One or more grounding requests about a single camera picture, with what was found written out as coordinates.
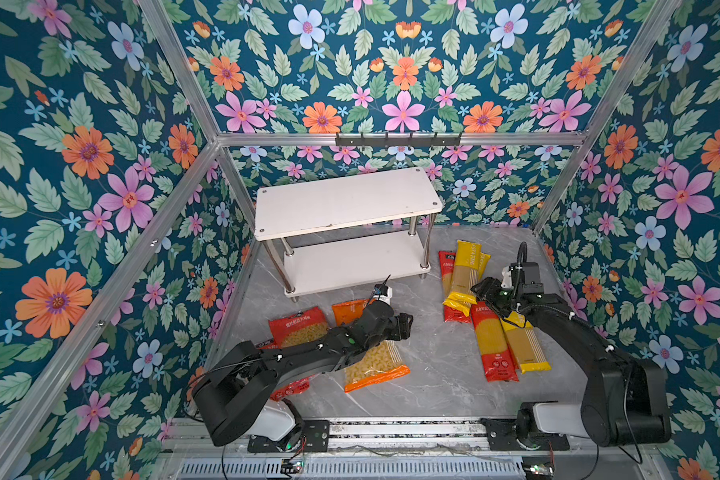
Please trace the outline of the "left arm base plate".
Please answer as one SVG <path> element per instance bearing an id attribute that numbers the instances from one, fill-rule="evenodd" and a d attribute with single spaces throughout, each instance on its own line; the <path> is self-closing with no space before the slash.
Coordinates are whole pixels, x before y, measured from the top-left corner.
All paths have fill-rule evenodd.
<path id="1" fill-rule="evenodd" d="M 328 451 L 331 423 L 328 420 L 304 420 L 283 439 L 273 441 L 251 435 L 248 453 L 324 453 Z"/>

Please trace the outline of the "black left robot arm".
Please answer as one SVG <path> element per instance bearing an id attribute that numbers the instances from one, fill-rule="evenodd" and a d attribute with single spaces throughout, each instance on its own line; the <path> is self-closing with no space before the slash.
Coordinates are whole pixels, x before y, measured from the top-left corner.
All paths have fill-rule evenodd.
<path id="1" fill-rule="evenodd" d="M 301 379 L 348 368 L 384 341 L 406 340 L 413 316 L 383 301 L 360 318 L 322 337 L 284 349 L 260 349 L 250 341 L 232 348 L 192 384 L 194 401 L 212 443 L 225 446 L 251 434 L 272 394 Z"/>

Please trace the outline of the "yellow spaghetti pack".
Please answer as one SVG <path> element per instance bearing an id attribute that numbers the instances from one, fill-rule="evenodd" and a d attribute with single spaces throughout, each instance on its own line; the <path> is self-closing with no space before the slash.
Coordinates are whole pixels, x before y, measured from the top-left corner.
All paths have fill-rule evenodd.
<path id="1" fill-rule="evenodd" d="M 477 302 L 472 287 L 479 280 L 481 245 L 464 240 L 457 241 L 451 290 L 445 303 L 462 303 L 467 306 Z"/>
<path id="2" fill-rule="evenodd" d="M 445 307 L 462 316 L 470 314 L 477 303 L 472 288 L 482 279 L 490 259 L 479 245 L 469 242 L 461 242 L 455 252 L 439 253 Z"/>
<path id="3" fill-rule="evenodd" d="M 525 316 L 511 312 L 502 320 L 502 328 L 514 362 L 522 374 L 552 369 L 533 325 Z"/>

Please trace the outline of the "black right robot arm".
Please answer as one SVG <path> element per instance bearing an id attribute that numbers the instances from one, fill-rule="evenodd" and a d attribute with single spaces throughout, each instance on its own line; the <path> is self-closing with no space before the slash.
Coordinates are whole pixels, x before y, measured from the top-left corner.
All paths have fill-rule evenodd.
<path id="1" fill-rule="evenodd" d="M 503 280 L 487 277 L 471 291 L 500 318 L 550 336 L 587 376 L 578 412 L 585 435 L 600 447 L 662 444 L 671 439 L 666 375 L 651 360 L 615 347 L 559 294 L 547 293 L 534 262 L 513 263 Z"/>

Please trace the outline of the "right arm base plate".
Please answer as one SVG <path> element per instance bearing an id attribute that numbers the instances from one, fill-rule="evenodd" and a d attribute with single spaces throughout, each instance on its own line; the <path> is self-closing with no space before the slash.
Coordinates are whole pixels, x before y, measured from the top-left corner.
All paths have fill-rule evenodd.
<path id="1" fill-rule="evenodd" d="M 491 451 L 569 451 L 570 443 L 562 434 L 538 430 L 532 420 L 480 418 Z"/>

